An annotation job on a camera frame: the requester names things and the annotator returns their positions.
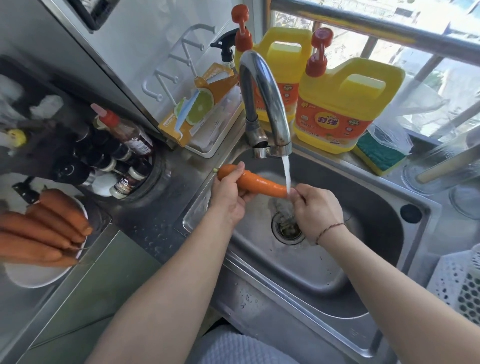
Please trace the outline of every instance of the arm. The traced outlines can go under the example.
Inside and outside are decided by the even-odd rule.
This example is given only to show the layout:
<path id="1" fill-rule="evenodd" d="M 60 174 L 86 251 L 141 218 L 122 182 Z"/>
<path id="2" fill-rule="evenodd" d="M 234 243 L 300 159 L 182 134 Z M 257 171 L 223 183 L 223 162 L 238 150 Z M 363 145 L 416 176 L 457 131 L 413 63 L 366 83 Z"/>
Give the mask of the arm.
<path id="1" fill-rule="evenodd" d="M 292 190 L 298 224 L 315 241 L 343 222 L 337 199 L 305 184 Z M 317 241 L 337 261 L 403 364 L 480 363 L 480 328 L 387 263 L 344 225 Z"/>
<path id="2" fill-rule="evenodd" d="M 215 180 L 210 208 L 175 255 L 115 314 L 87 363 L 183 363 L 212 298 L 233 228 L 253 198 L 237 169 Z"/>

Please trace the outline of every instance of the sponge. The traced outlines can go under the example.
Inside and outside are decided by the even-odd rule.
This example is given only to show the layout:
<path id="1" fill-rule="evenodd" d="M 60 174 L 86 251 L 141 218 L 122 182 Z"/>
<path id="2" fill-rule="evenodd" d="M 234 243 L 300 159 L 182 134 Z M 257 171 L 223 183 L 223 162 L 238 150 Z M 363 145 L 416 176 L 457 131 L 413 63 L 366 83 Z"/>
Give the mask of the sponge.
<path id="1" fill-rule="evenodd" d="M 352 151 L 379 176 L 393 170 L 406 157 L 398 150 L 380 144 L 370 133 L 362 135 Z"/>

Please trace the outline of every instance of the plate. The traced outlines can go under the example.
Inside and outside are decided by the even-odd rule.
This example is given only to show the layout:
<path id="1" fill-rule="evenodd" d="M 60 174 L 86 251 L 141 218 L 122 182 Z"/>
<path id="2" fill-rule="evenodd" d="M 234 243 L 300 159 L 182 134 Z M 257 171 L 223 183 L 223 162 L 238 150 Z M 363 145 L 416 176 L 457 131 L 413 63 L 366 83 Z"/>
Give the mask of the plate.
<path id="1" fill-rule="evenodd" d="M 87 211 L 83 204 L 78 201 L 75 197 L 72 197 L 78 206 L 82 209 L 85 217 L 88 219 Z M 82 243 L 80 248 L 85 246 L 85 241 Z M 78 258 L 82 250 L 79 250 L 77 255 Z M 12 264 L 12 263 L 3 263 L 5 265 L 5 271 L 8 278 L 15 283 L 17 286 L 24 288 L 40 288 L 47 286 L 57 279 L 63 277 L 72 267 L 63 268 L 63 267 L 38 267 L 31 266 L 28 264 Z"/>

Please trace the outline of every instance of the sink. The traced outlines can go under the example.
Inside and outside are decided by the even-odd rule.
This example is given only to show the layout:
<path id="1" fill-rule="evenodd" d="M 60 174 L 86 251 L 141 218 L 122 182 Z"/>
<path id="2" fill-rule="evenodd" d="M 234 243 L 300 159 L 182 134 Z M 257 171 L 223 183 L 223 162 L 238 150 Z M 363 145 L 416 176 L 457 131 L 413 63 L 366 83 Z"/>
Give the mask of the sink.
<path id="1" fill-rule="evenodd" d="M 408 273 L 423 237 L 438 219 L 438 204 L 298 142 L 289 159 L 292 185 L 301 182 L 331 190 L 342 205 L 347 228 Z M 239 161 L 285 184 L 281 159 L 254 159 L 242 138 L 219 164 Z M 185 210 L 178 231 L 187 235 L 202 218 L 213 178 L 211 174 Z M 248 203 L 224 265 L 357 361 L 374 358 L 381 332 L 342 269 L 294 223 L 285 222 L 285 213 L 279 213 L 285 209 L 291 210 L 288 202 L 264 195 Z"/>

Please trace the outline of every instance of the chrome faucet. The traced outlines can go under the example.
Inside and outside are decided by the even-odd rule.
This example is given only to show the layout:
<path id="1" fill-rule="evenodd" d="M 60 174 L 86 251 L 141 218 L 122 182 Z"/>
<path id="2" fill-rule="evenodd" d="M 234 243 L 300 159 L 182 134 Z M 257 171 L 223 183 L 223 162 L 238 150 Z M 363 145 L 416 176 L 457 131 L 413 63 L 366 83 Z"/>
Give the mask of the chrome faucet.
<path id="1" fill-rule="evenodd" d="M 292 152 L 292 141 L 288 129 L 287 115 L 272 71 L 260 54 L 248 50 L 240 57 L 239 75 L 247 119 L 245 133 L 248 143 L 253 148 L 255 158 L 289 155 Z M 257 84 L 265 104 L 265 110 L 272 127 L 274 146 L 268 145 L 268 138 L 258 122 L 253 97 L 253 81 Z"/>

